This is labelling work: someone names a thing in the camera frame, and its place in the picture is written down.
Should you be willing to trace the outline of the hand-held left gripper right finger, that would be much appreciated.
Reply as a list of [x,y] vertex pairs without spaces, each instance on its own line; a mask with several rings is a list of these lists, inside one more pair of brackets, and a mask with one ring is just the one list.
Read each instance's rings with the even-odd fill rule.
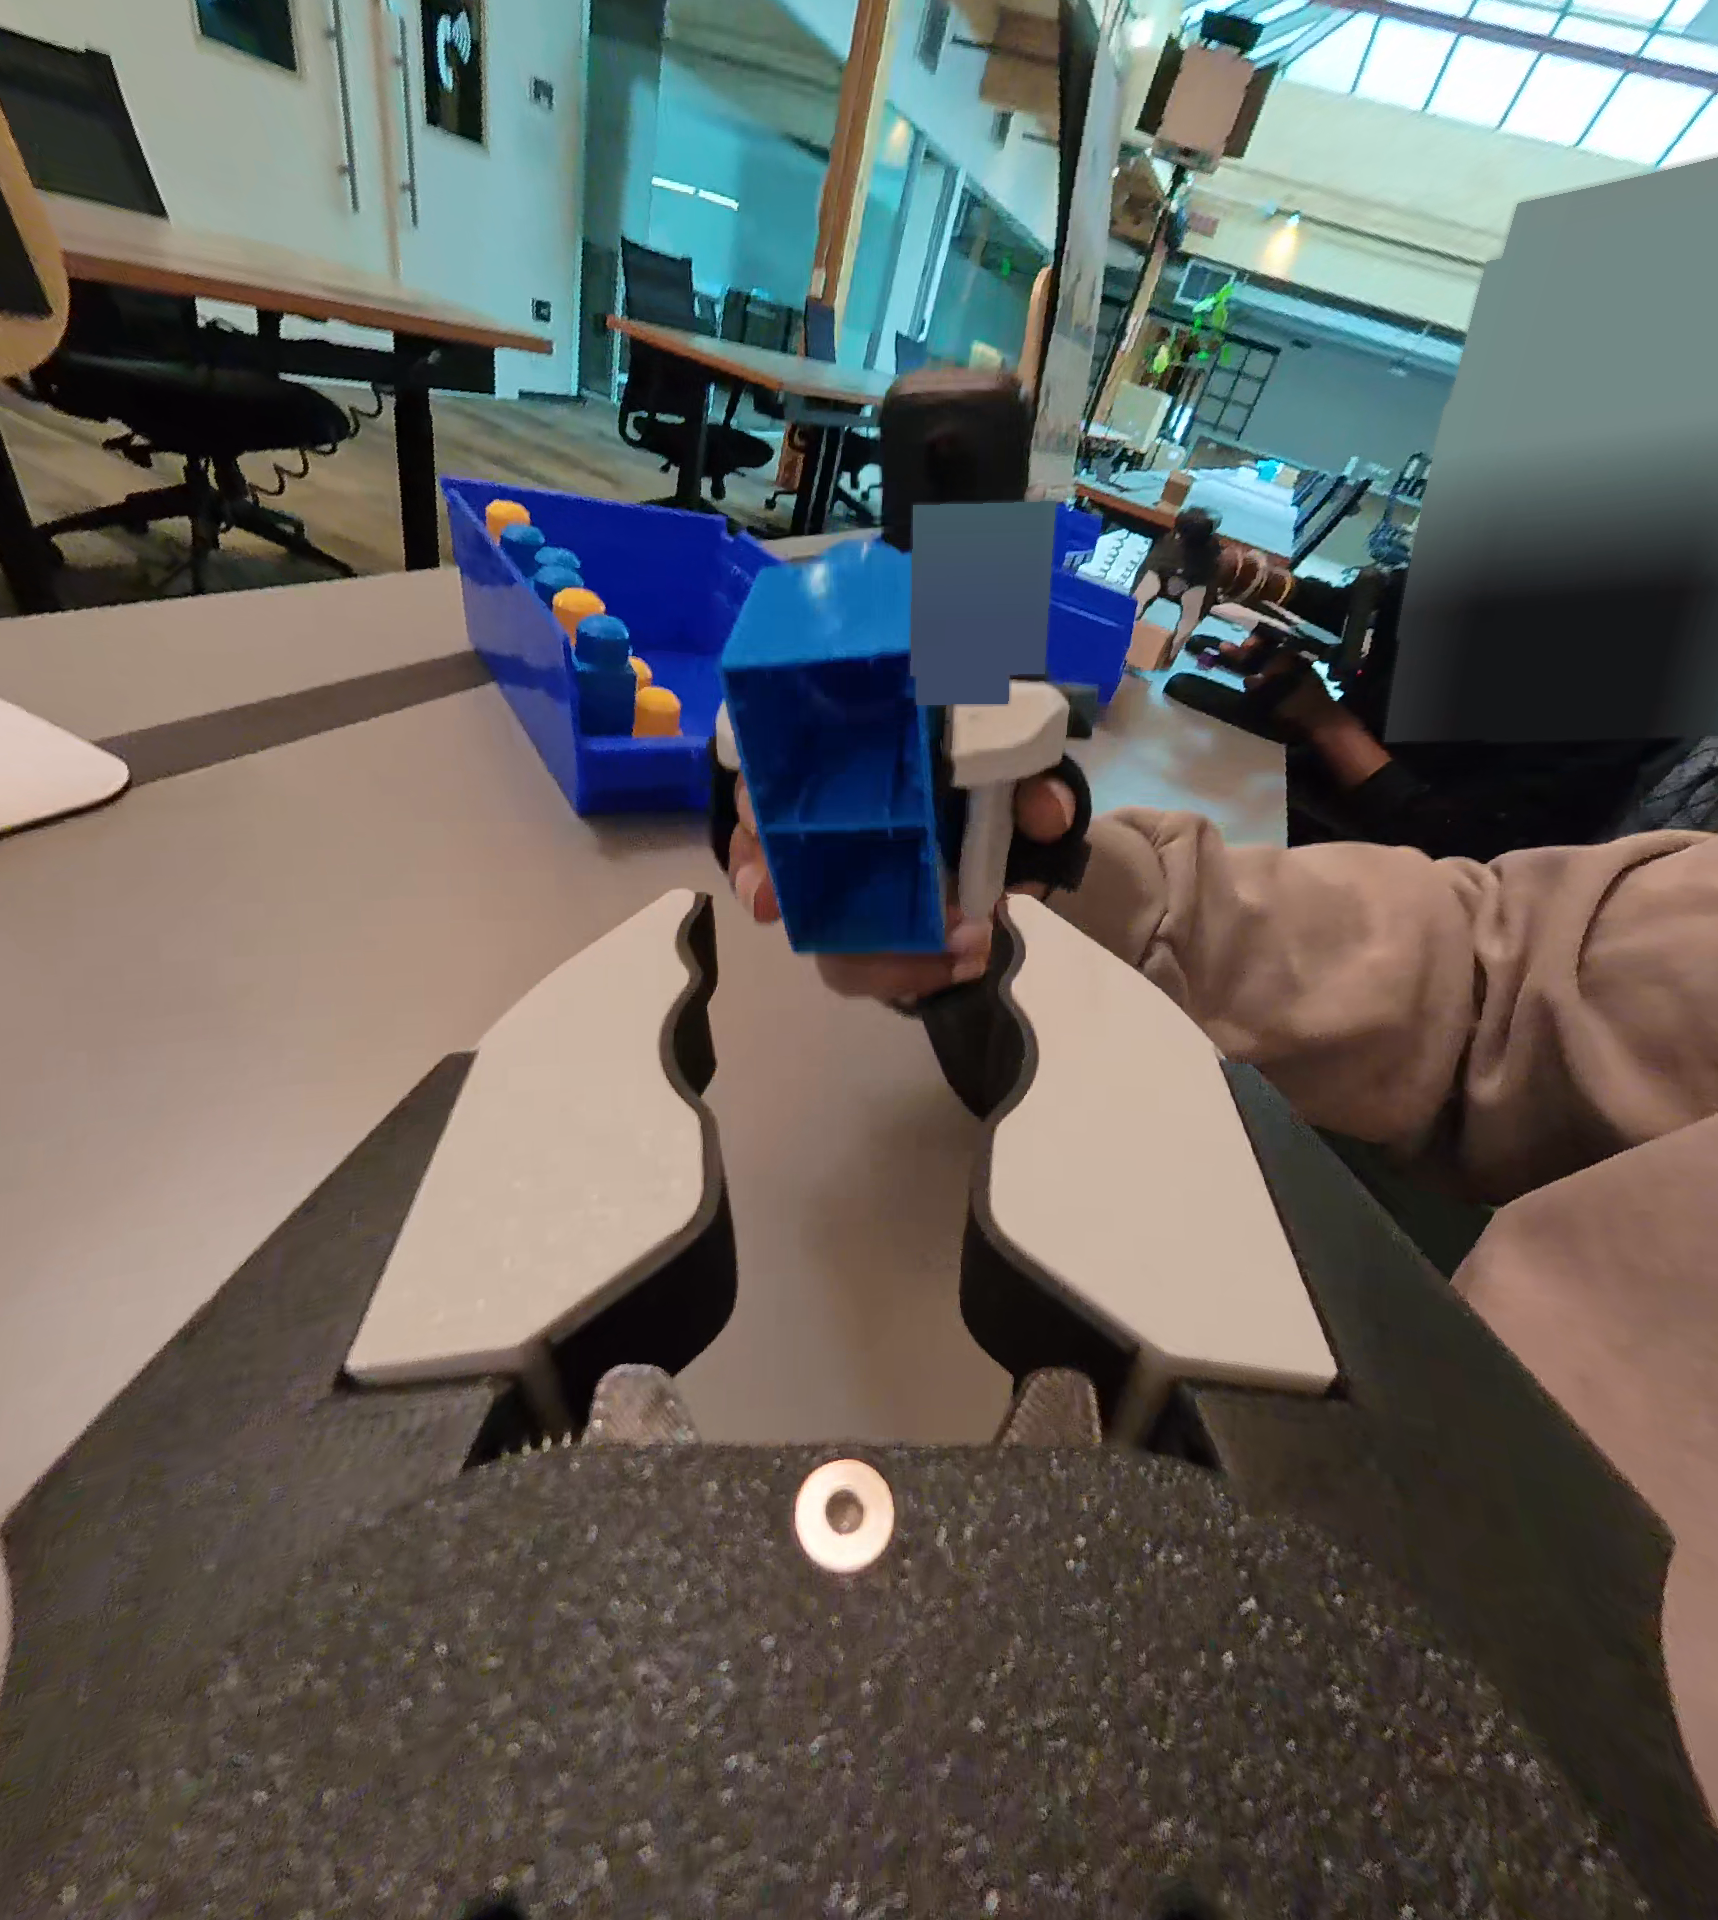
[[961,1096],[984,1122],[961,1247],[980,1349],[1015,1382],[1082,1375],[1127,1444],[1201,1387],[1331,1397],[1332,1335],[1193,1017],[1021,895],[961,1019]]

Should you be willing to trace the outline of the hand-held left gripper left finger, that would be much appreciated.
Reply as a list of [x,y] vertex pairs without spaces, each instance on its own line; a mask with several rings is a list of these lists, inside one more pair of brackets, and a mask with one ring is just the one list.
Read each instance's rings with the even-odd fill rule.
[[736,1247],[711,1003],[715,899],[672,888],[549,972],[473,1049],[345,1360],[360,1387],[511,1382],[583,1431],[622,1367],[726,1329]]

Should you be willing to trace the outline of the blue two-stud toy block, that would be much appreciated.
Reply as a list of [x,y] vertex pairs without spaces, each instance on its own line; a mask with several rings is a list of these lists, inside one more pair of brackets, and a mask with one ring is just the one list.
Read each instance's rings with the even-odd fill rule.
[[940,952],[947,890],[910,557],[855,540],[762,570],[720,681],[790,947]]

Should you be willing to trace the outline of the pile of coloured toy blocks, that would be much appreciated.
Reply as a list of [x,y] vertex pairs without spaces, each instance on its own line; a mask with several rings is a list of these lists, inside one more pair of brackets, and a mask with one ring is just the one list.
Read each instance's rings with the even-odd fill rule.
[[543,678],[570,688],[576,731],[610,742],[680,736],[680,694],[658,680],[632,626],[610,605],[590,548],[554,534],[508,491],[489,493],[482,524],[518,589],[522,651]]

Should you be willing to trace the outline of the blue plastic bin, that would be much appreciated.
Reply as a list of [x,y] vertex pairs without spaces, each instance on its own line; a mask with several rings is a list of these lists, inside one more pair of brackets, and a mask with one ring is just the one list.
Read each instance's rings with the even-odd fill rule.
[[1094,513],[1069,502],[1055,508],[1053,575],[1046,611],[1046,678],[1087,690],[1097,708],[1107,708],[1125,676],[1139,605],[1125,588],[1089,578],[1105,526]]
[[[778,553],[726,518],[640,502],[445,476],[466,636],[572,809],[705,813],[722,702],[720,655],[752,581]],[[621,620],[635,655],[680,700],[680,730],[586,734],[574,646],[553,602],[489,529],[494,502],[522,506],[549,545],[583,563],[586,588]]]

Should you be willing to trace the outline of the person's right hand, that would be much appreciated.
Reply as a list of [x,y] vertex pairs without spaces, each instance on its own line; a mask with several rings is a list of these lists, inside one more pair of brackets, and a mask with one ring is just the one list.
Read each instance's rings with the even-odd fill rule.
[[[1013,798],[1015,841],[1035,850],[1079,837],[1092,820],[1090,785],[1071,756],[1050,774],[1021,779]],[[762,847],[756,813],[742,771],[711,760],[709,837],[729,893],[754,923],[781,921],[771,861]],[[998,918],[971,918],[956,902],[947,906],[940,952],[914,953],[820,953],[816,972],[845,998],[868,998],[916,1013],[935,995],[983,979],[993,962]]]

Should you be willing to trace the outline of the wooden office desk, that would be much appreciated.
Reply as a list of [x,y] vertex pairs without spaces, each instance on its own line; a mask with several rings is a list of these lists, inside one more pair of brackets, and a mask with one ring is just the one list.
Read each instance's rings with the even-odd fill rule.
[[726,382],[776,396],[788,426],[805,432],[805,458],[792,512],[795,538],[819,538],[838,483],[845,437],[877,416],[894,376],[847,369],[798,352],[725,342],[713,333],[608,314],[607,328],[630,346],[650,348]]
[[409,570],[441,568],[435,393],[458,388],[456,350],[550,356],[546,331],[292,248],[62,193],[39,192],[36,199],[73,281],[249,307],[255,331],[219,339],[227,362],[357,382],[389,396],[402,557]]

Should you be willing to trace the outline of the black office chair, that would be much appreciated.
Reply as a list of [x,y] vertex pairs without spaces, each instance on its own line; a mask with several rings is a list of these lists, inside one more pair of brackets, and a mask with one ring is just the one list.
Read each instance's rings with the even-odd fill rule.
[[[621,238],[622,314],[680,333],[705,331],[692,261]],[[736,473],[775,464],[775,443],[736,426],[713,422],[713,377],[692,360],[626,336],[626,376],[616,407],[621,439],[657,455],[676,473],[672,493],[657,508],[711,513]]]
[[[104,51],[73,50],[0,26],[0,107],[36,187],[86,203],[166,217],[153,165]],[[225,534],[249,531],[339,578],[354,566],[325,552],[304,524],[260,498],[242,459],[295,453],[299,472],[354,434],[331,397],[274,372],[229,366],[220,333],[204,328],[194,296],[70,280],[60,348],[14,389],[56,413],[114,423],[104,443],[137,468],[177,458],[174,483],[130,491],[104,506],[32,527],[51,568],[65,563],[62,536],[142,534],[165,519],[188,527],[185,571],[194,593]]]

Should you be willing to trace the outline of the wooden pillar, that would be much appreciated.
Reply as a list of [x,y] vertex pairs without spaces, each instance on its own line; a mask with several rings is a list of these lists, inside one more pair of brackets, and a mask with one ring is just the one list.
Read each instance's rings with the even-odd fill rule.
[[904,2],[858,2],[820,186],[806,296],[843,321],[863,238]]

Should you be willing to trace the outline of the light panel on stand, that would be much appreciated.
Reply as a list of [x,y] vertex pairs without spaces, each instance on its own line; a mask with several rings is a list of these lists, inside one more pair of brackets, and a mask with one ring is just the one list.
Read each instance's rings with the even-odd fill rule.
[[1149,453],[1174,412],[1189,418],[1226,360],[1228,286],[1168,311],[1157,303],[1182,268],[1195,187],[1248,152],[1274,67],[1257,59],[1254,17],[1206,7],[1168,33],[1129,76],[1125,126],[1109,187],[1109,253],[1100,350],[1090,376],[1082,449],[1105,465]]

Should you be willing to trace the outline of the phone icon door panel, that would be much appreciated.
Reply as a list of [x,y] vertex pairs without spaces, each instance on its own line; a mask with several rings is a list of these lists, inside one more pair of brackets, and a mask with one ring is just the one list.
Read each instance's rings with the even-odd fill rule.
[[421,2],[425,122],[473,146],[486,143],[486,3]]
[[194,2],[202,38],[282,73],[301,73],[295,2]]

